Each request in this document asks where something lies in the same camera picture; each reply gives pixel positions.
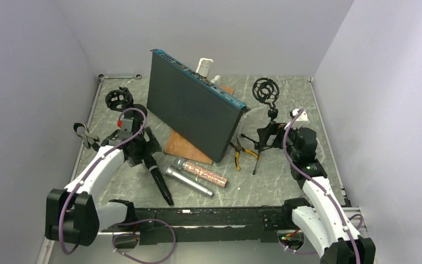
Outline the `black condenser microphone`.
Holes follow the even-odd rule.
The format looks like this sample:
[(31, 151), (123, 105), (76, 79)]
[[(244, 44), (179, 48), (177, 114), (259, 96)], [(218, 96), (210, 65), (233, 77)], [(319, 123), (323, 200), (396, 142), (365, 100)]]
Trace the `black condenser microphone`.
[(166, 201), (166, 203), (169, 206), (173, 206), (173, 198), (172, 195), (162, 177), (162, 174), (158, 168), (158, 165), (155, 161), (155, 159), (152, 156), (147, 156), (144, 160), (144, 164), (148, 171), (150, 172), (151, 176), (153, 177), (163, 199)]

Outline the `rhinestone microphone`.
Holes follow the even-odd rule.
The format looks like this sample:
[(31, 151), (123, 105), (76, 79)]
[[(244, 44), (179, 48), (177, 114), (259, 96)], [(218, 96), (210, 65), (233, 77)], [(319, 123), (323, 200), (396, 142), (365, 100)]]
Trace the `rhinestone microphone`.
[(201, 167), (183, 157), (178, 157), (175, 159), (175, 165), (178, 169), (185, 170), (199, 178), (205, 179), (206, 181), (213, 183), (219, 187), (226, 187), (227, 179), (221, 175), (212, 172), (204, 167)]

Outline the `silver microphone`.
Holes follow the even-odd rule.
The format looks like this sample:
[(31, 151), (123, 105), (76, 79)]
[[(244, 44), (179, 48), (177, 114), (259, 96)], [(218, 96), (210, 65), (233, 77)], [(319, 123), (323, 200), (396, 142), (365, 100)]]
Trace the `silver microphone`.
[(181, 184), (187, 186), (188, 188), (205, 195), (207, 197), (213, 197), (214, 192), (211, 191), (208, 187), (204, 186), (203, 184), (193, 180), (183, 173), (179, 172), (175, 167), (171, 165), (162, 165), (160, 171), (169, 178), (173, 178), (176, 181), (180, 182)]

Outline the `clip desk mic stand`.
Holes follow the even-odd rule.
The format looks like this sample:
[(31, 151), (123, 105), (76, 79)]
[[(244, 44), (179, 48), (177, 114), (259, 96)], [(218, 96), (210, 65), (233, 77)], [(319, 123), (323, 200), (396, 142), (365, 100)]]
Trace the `clip desk mic stand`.
[(92, 149), (96, 152), (100, 149), (100, 139), (97, 135), (92, 134), (87, 125), (80, 122), (73, 124), (73, 132), (76, 136), (82, 139), (83, 147), (86, 149)]

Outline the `shock mount desk stand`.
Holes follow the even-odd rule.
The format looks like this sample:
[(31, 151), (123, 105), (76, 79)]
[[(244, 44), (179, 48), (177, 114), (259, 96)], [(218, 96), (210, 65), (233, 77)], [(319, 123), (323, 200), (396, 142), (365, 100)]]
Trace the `shock mount desk stand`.
[(147, 108), (142, 104), (135, 103), (134, 97), (127, 87), (121, 87), (107, 93), (105, 96), (106, 106), (113, 111), (122, 112), (128, 108), (137, 108), (141, 110), (145, 116), (148, 115)]

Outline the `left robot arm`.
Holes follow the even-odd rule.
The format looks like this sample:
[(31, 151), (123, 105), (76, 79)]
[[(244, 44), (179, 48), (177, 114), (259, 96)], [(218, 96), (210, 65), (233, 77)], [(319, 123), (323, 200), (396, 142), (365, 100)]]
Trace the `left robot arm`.
[(132, 167), (144, 164), (166, 202), (174, 203), (153, 158), (161, 146), (146, 125), (146, 108), (131, 104), (119, 111), (118, 129), (103, 142), (92, 137), (88, 128), (77, 134), (88, 148), (95, 149), (96, 155), (72, 182), (47, 195), (45, 237), (58, 241), (66, 254), (71, 253), (67, 243), (89, 246), (104, 229), (117, 226), (128, 231), (137, 225), (139, 219), (132, 201), (112, 199), (104, 206), (95, 204), (101, 188), (125, 162)]

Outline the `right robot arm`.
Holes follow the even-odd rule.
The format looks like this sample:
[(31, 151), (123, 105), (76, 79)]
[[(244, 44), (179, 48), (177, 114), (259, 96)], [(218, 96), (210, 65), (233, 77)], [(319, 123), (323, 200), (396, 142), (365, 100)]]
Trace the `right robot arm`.
[(276, 137), (281, 140), (293, 179), (306, 195), (284, 201), (279, 214), (282, 224), (302, 231), (320, 263), (374, 263), (373, 240), (363, 237), (344, 212), (315, 158), (316, 132), (279, 123)]

